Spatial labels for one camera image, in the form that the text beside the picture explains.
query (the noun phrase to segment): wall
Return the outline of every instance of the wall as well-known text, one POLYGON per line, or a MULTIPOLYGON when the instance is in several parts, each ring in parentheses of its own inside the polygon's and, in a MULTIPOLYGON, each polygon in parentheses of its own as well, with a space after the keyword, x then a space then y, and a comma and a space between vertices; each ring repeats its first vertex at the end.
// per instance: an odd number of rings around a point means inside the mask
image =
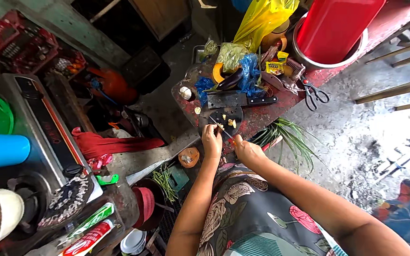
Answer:
POLYGON ((101 66, 117 68, 128 61, 130 55, 76 12, 70 2, 0 0, 0 18, 9 9, 18 9, 30 20, 81 50, 101 66))

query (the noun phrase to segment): cleaver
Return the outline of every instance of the cleaver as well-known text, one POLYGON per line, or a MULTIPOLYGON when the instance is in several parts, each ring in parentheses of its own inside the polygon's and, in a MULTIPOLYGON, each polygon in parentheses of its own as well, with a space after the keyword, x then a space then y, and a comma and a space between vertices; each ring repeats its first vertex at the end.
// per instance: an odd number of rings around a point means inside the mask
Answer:
POLYGON ((237 91, 219 91, 208 93, 208 108, 226 108, 234 106, 255 106, 278 102, 278 97, 248 98, 246 93, 237 91))

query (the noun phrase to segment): hand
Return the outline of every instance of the hand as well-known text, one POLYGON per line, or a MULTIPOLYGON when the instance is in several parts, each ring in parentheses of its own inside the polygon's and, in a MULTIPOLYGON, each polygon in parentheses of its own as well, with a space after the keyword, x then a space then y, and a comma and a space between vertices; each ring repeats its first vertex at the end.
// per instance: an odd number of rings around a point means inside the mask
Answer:
POLYGON ((255 166, 268 159, 262 148, 254 143, 243 140, 241 135, 235 136, 235 144, 235 153, 238 159, 249 169, 254 169, 255 166))
POLYGON ((206 158, 221 158, 222 151, 222 137, 221 129, 218 128, 216 124, 205 125, 202 132, 202 143, 205 149, 206 158), (217 135, 214 135, 214 130, 218 129, 217 135))

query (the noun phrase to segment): blue plastic bag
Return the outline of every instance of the blue plastic bag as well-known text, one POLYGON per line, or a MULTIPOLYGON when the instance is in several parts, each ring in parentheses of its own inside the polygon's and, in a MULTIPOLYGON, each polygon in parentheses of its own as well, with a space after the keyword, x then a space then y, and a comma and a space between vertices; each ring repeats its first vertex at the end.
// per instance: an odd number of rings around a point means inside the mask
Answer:
POLYGON ((203 107, 208 101, 207 93, 204 92, 204 90, 211 89, 214 86, 213 80, 211 78, 200 77, 194 86, 197 88, 200 105, 203 107))
POLYGON ((250 53, 243 57, 240 61, 243 69, 243 79, 238 82, 238 87, 241 92, 246 93, 248 97, 262 97, 265 95, 265 90, 257 87, 257 80, 261 73, 257 69, 257 55, 250 53))
POLYGON ((251 0, 232 0, 232 4, 239 12, 245 13, 251 4, 251 0))

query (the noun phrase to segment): red colander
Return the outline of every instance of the red colander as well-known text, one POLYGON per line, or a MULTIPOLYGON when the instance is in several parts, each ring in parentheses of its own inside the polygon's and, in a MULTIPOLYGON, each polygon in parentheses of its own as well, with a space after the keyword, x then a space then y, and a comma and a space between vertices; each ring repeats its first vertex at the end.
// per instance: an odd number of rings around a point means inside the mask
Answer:
POLYGON ((141 226, 147 221, 154 211, 154 195, 151 190, 147 188, 133 187, 132 191, 137 198, 137 205, 139 206, 139 219, 134 224, 134 228, 141 226))

